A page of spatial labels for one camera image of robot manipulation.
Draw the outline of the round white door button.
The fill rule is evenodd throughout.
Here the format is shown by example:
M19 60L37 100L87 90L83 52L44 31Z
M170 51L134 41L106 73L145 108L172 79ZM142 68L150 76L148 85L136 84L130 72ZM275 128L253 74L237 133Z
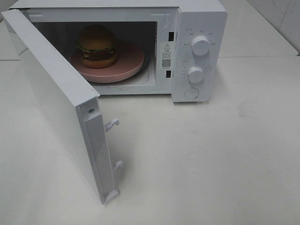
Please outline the round white door button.
M197 88L189 88L185 90L184 95L186 98L196 99L199 95L199 90Z

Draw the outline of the pink round plate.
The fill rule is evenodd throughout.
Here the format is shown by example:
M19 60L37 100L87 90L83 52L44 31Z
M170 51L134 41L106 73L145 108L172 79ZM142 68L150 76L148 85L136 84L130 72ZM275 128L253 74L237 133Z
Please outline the pink round plate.
M141 69L145 60L142 49L129 41L120 41L117 50L116 62L106 68L84 66L78 50L72 53L69 62L89 82L115 83L135 75Z

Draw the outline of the burger with lettuce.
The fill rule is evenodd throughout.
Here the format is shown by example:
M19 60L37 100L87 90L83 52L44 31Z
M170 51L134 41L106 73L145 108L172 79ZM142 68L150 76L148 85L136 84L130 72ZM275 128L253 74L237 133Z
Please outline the burger with lettuce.
M118 58L116 45L114 33L101 25L85 27L77 39L81 62L88 68L107 68L113 65Z

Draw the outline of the glass microwave turntable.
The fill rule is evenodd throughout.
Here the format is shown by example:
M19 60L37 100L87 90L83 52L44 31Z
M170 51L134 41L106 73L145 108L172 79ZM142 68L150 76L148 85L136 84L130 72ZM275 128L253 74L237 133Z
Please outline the glass microwave turntable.
M96 86L146 84L150 79L148 73L150 64L151 59L147 56L142 61L138 60L137 62L132 59L120 58L115 64L107 68L89 68L83 76L89 83Z

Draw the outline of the lower white microwave knob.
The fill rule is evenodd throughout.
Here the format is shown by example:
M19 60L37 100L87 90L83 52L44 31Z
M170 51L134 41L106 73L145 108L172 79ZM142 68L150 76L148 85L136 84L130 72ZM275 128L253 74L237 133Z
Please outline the lower white microwave knob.
M204 71L201 67L191 67L187 71L187 77L190 83L200 83L204 79Z

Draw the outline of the white microwave knob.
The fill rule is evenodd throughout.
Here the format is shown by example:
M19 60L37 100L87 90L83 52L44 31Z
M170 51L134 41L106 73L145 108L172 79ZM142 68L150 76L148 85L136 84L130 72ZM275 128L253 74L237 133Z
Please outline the white microwave knob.
M210 50L210 39L207 35L198 34L191 39L190 45L193 54L202 56Z
M191 67L187 71L187 77L190 83L200 83L204 79L204 71L201 67Z

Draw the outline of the white warning label sticker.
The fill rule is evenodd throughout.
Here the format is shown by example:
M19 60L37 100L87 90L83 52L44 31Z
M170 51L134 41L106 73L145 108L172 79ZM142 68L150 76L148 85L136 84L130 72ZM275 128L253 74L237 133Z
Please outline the white warning label sticker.
M162 69L171 70L173 67L174 42L161 42L159 65Z

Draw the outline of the white microwave oven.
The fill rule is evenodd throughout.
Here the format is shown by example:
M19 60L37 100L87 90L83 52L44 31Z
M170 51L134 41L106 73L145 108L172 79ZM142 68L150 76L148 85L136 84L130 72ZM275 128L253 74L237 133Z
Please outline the white microwave oven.
M19 0L9 8L13 9L26 14L68 62L78 50L79 33L89 25L112 31L117 39L116 50L120 41L129 41L151 59L146 84L96 86L82 76L99 96L169 94L173 102L209 99L227 20L227 12L217 0ZM210 50L202 56L193 54L190 45L198 34L210 39ZM160 44L168 41L174 42L171 70L159 65ZM200 83L188 80L187 72L194 66L204 71ZM189 88L199 90L196 99L185 97Z

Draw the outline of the upper white microwave knob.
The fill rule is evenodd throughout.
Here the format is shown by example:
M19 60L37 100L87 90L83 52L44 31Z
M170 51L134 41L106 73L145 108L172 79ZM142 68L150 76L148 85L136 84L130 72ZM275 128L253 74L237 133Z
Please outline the upper white microwave knob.
M207 35L198 34L191 39L190 45L193 54L202 56L210 50L210 39Z

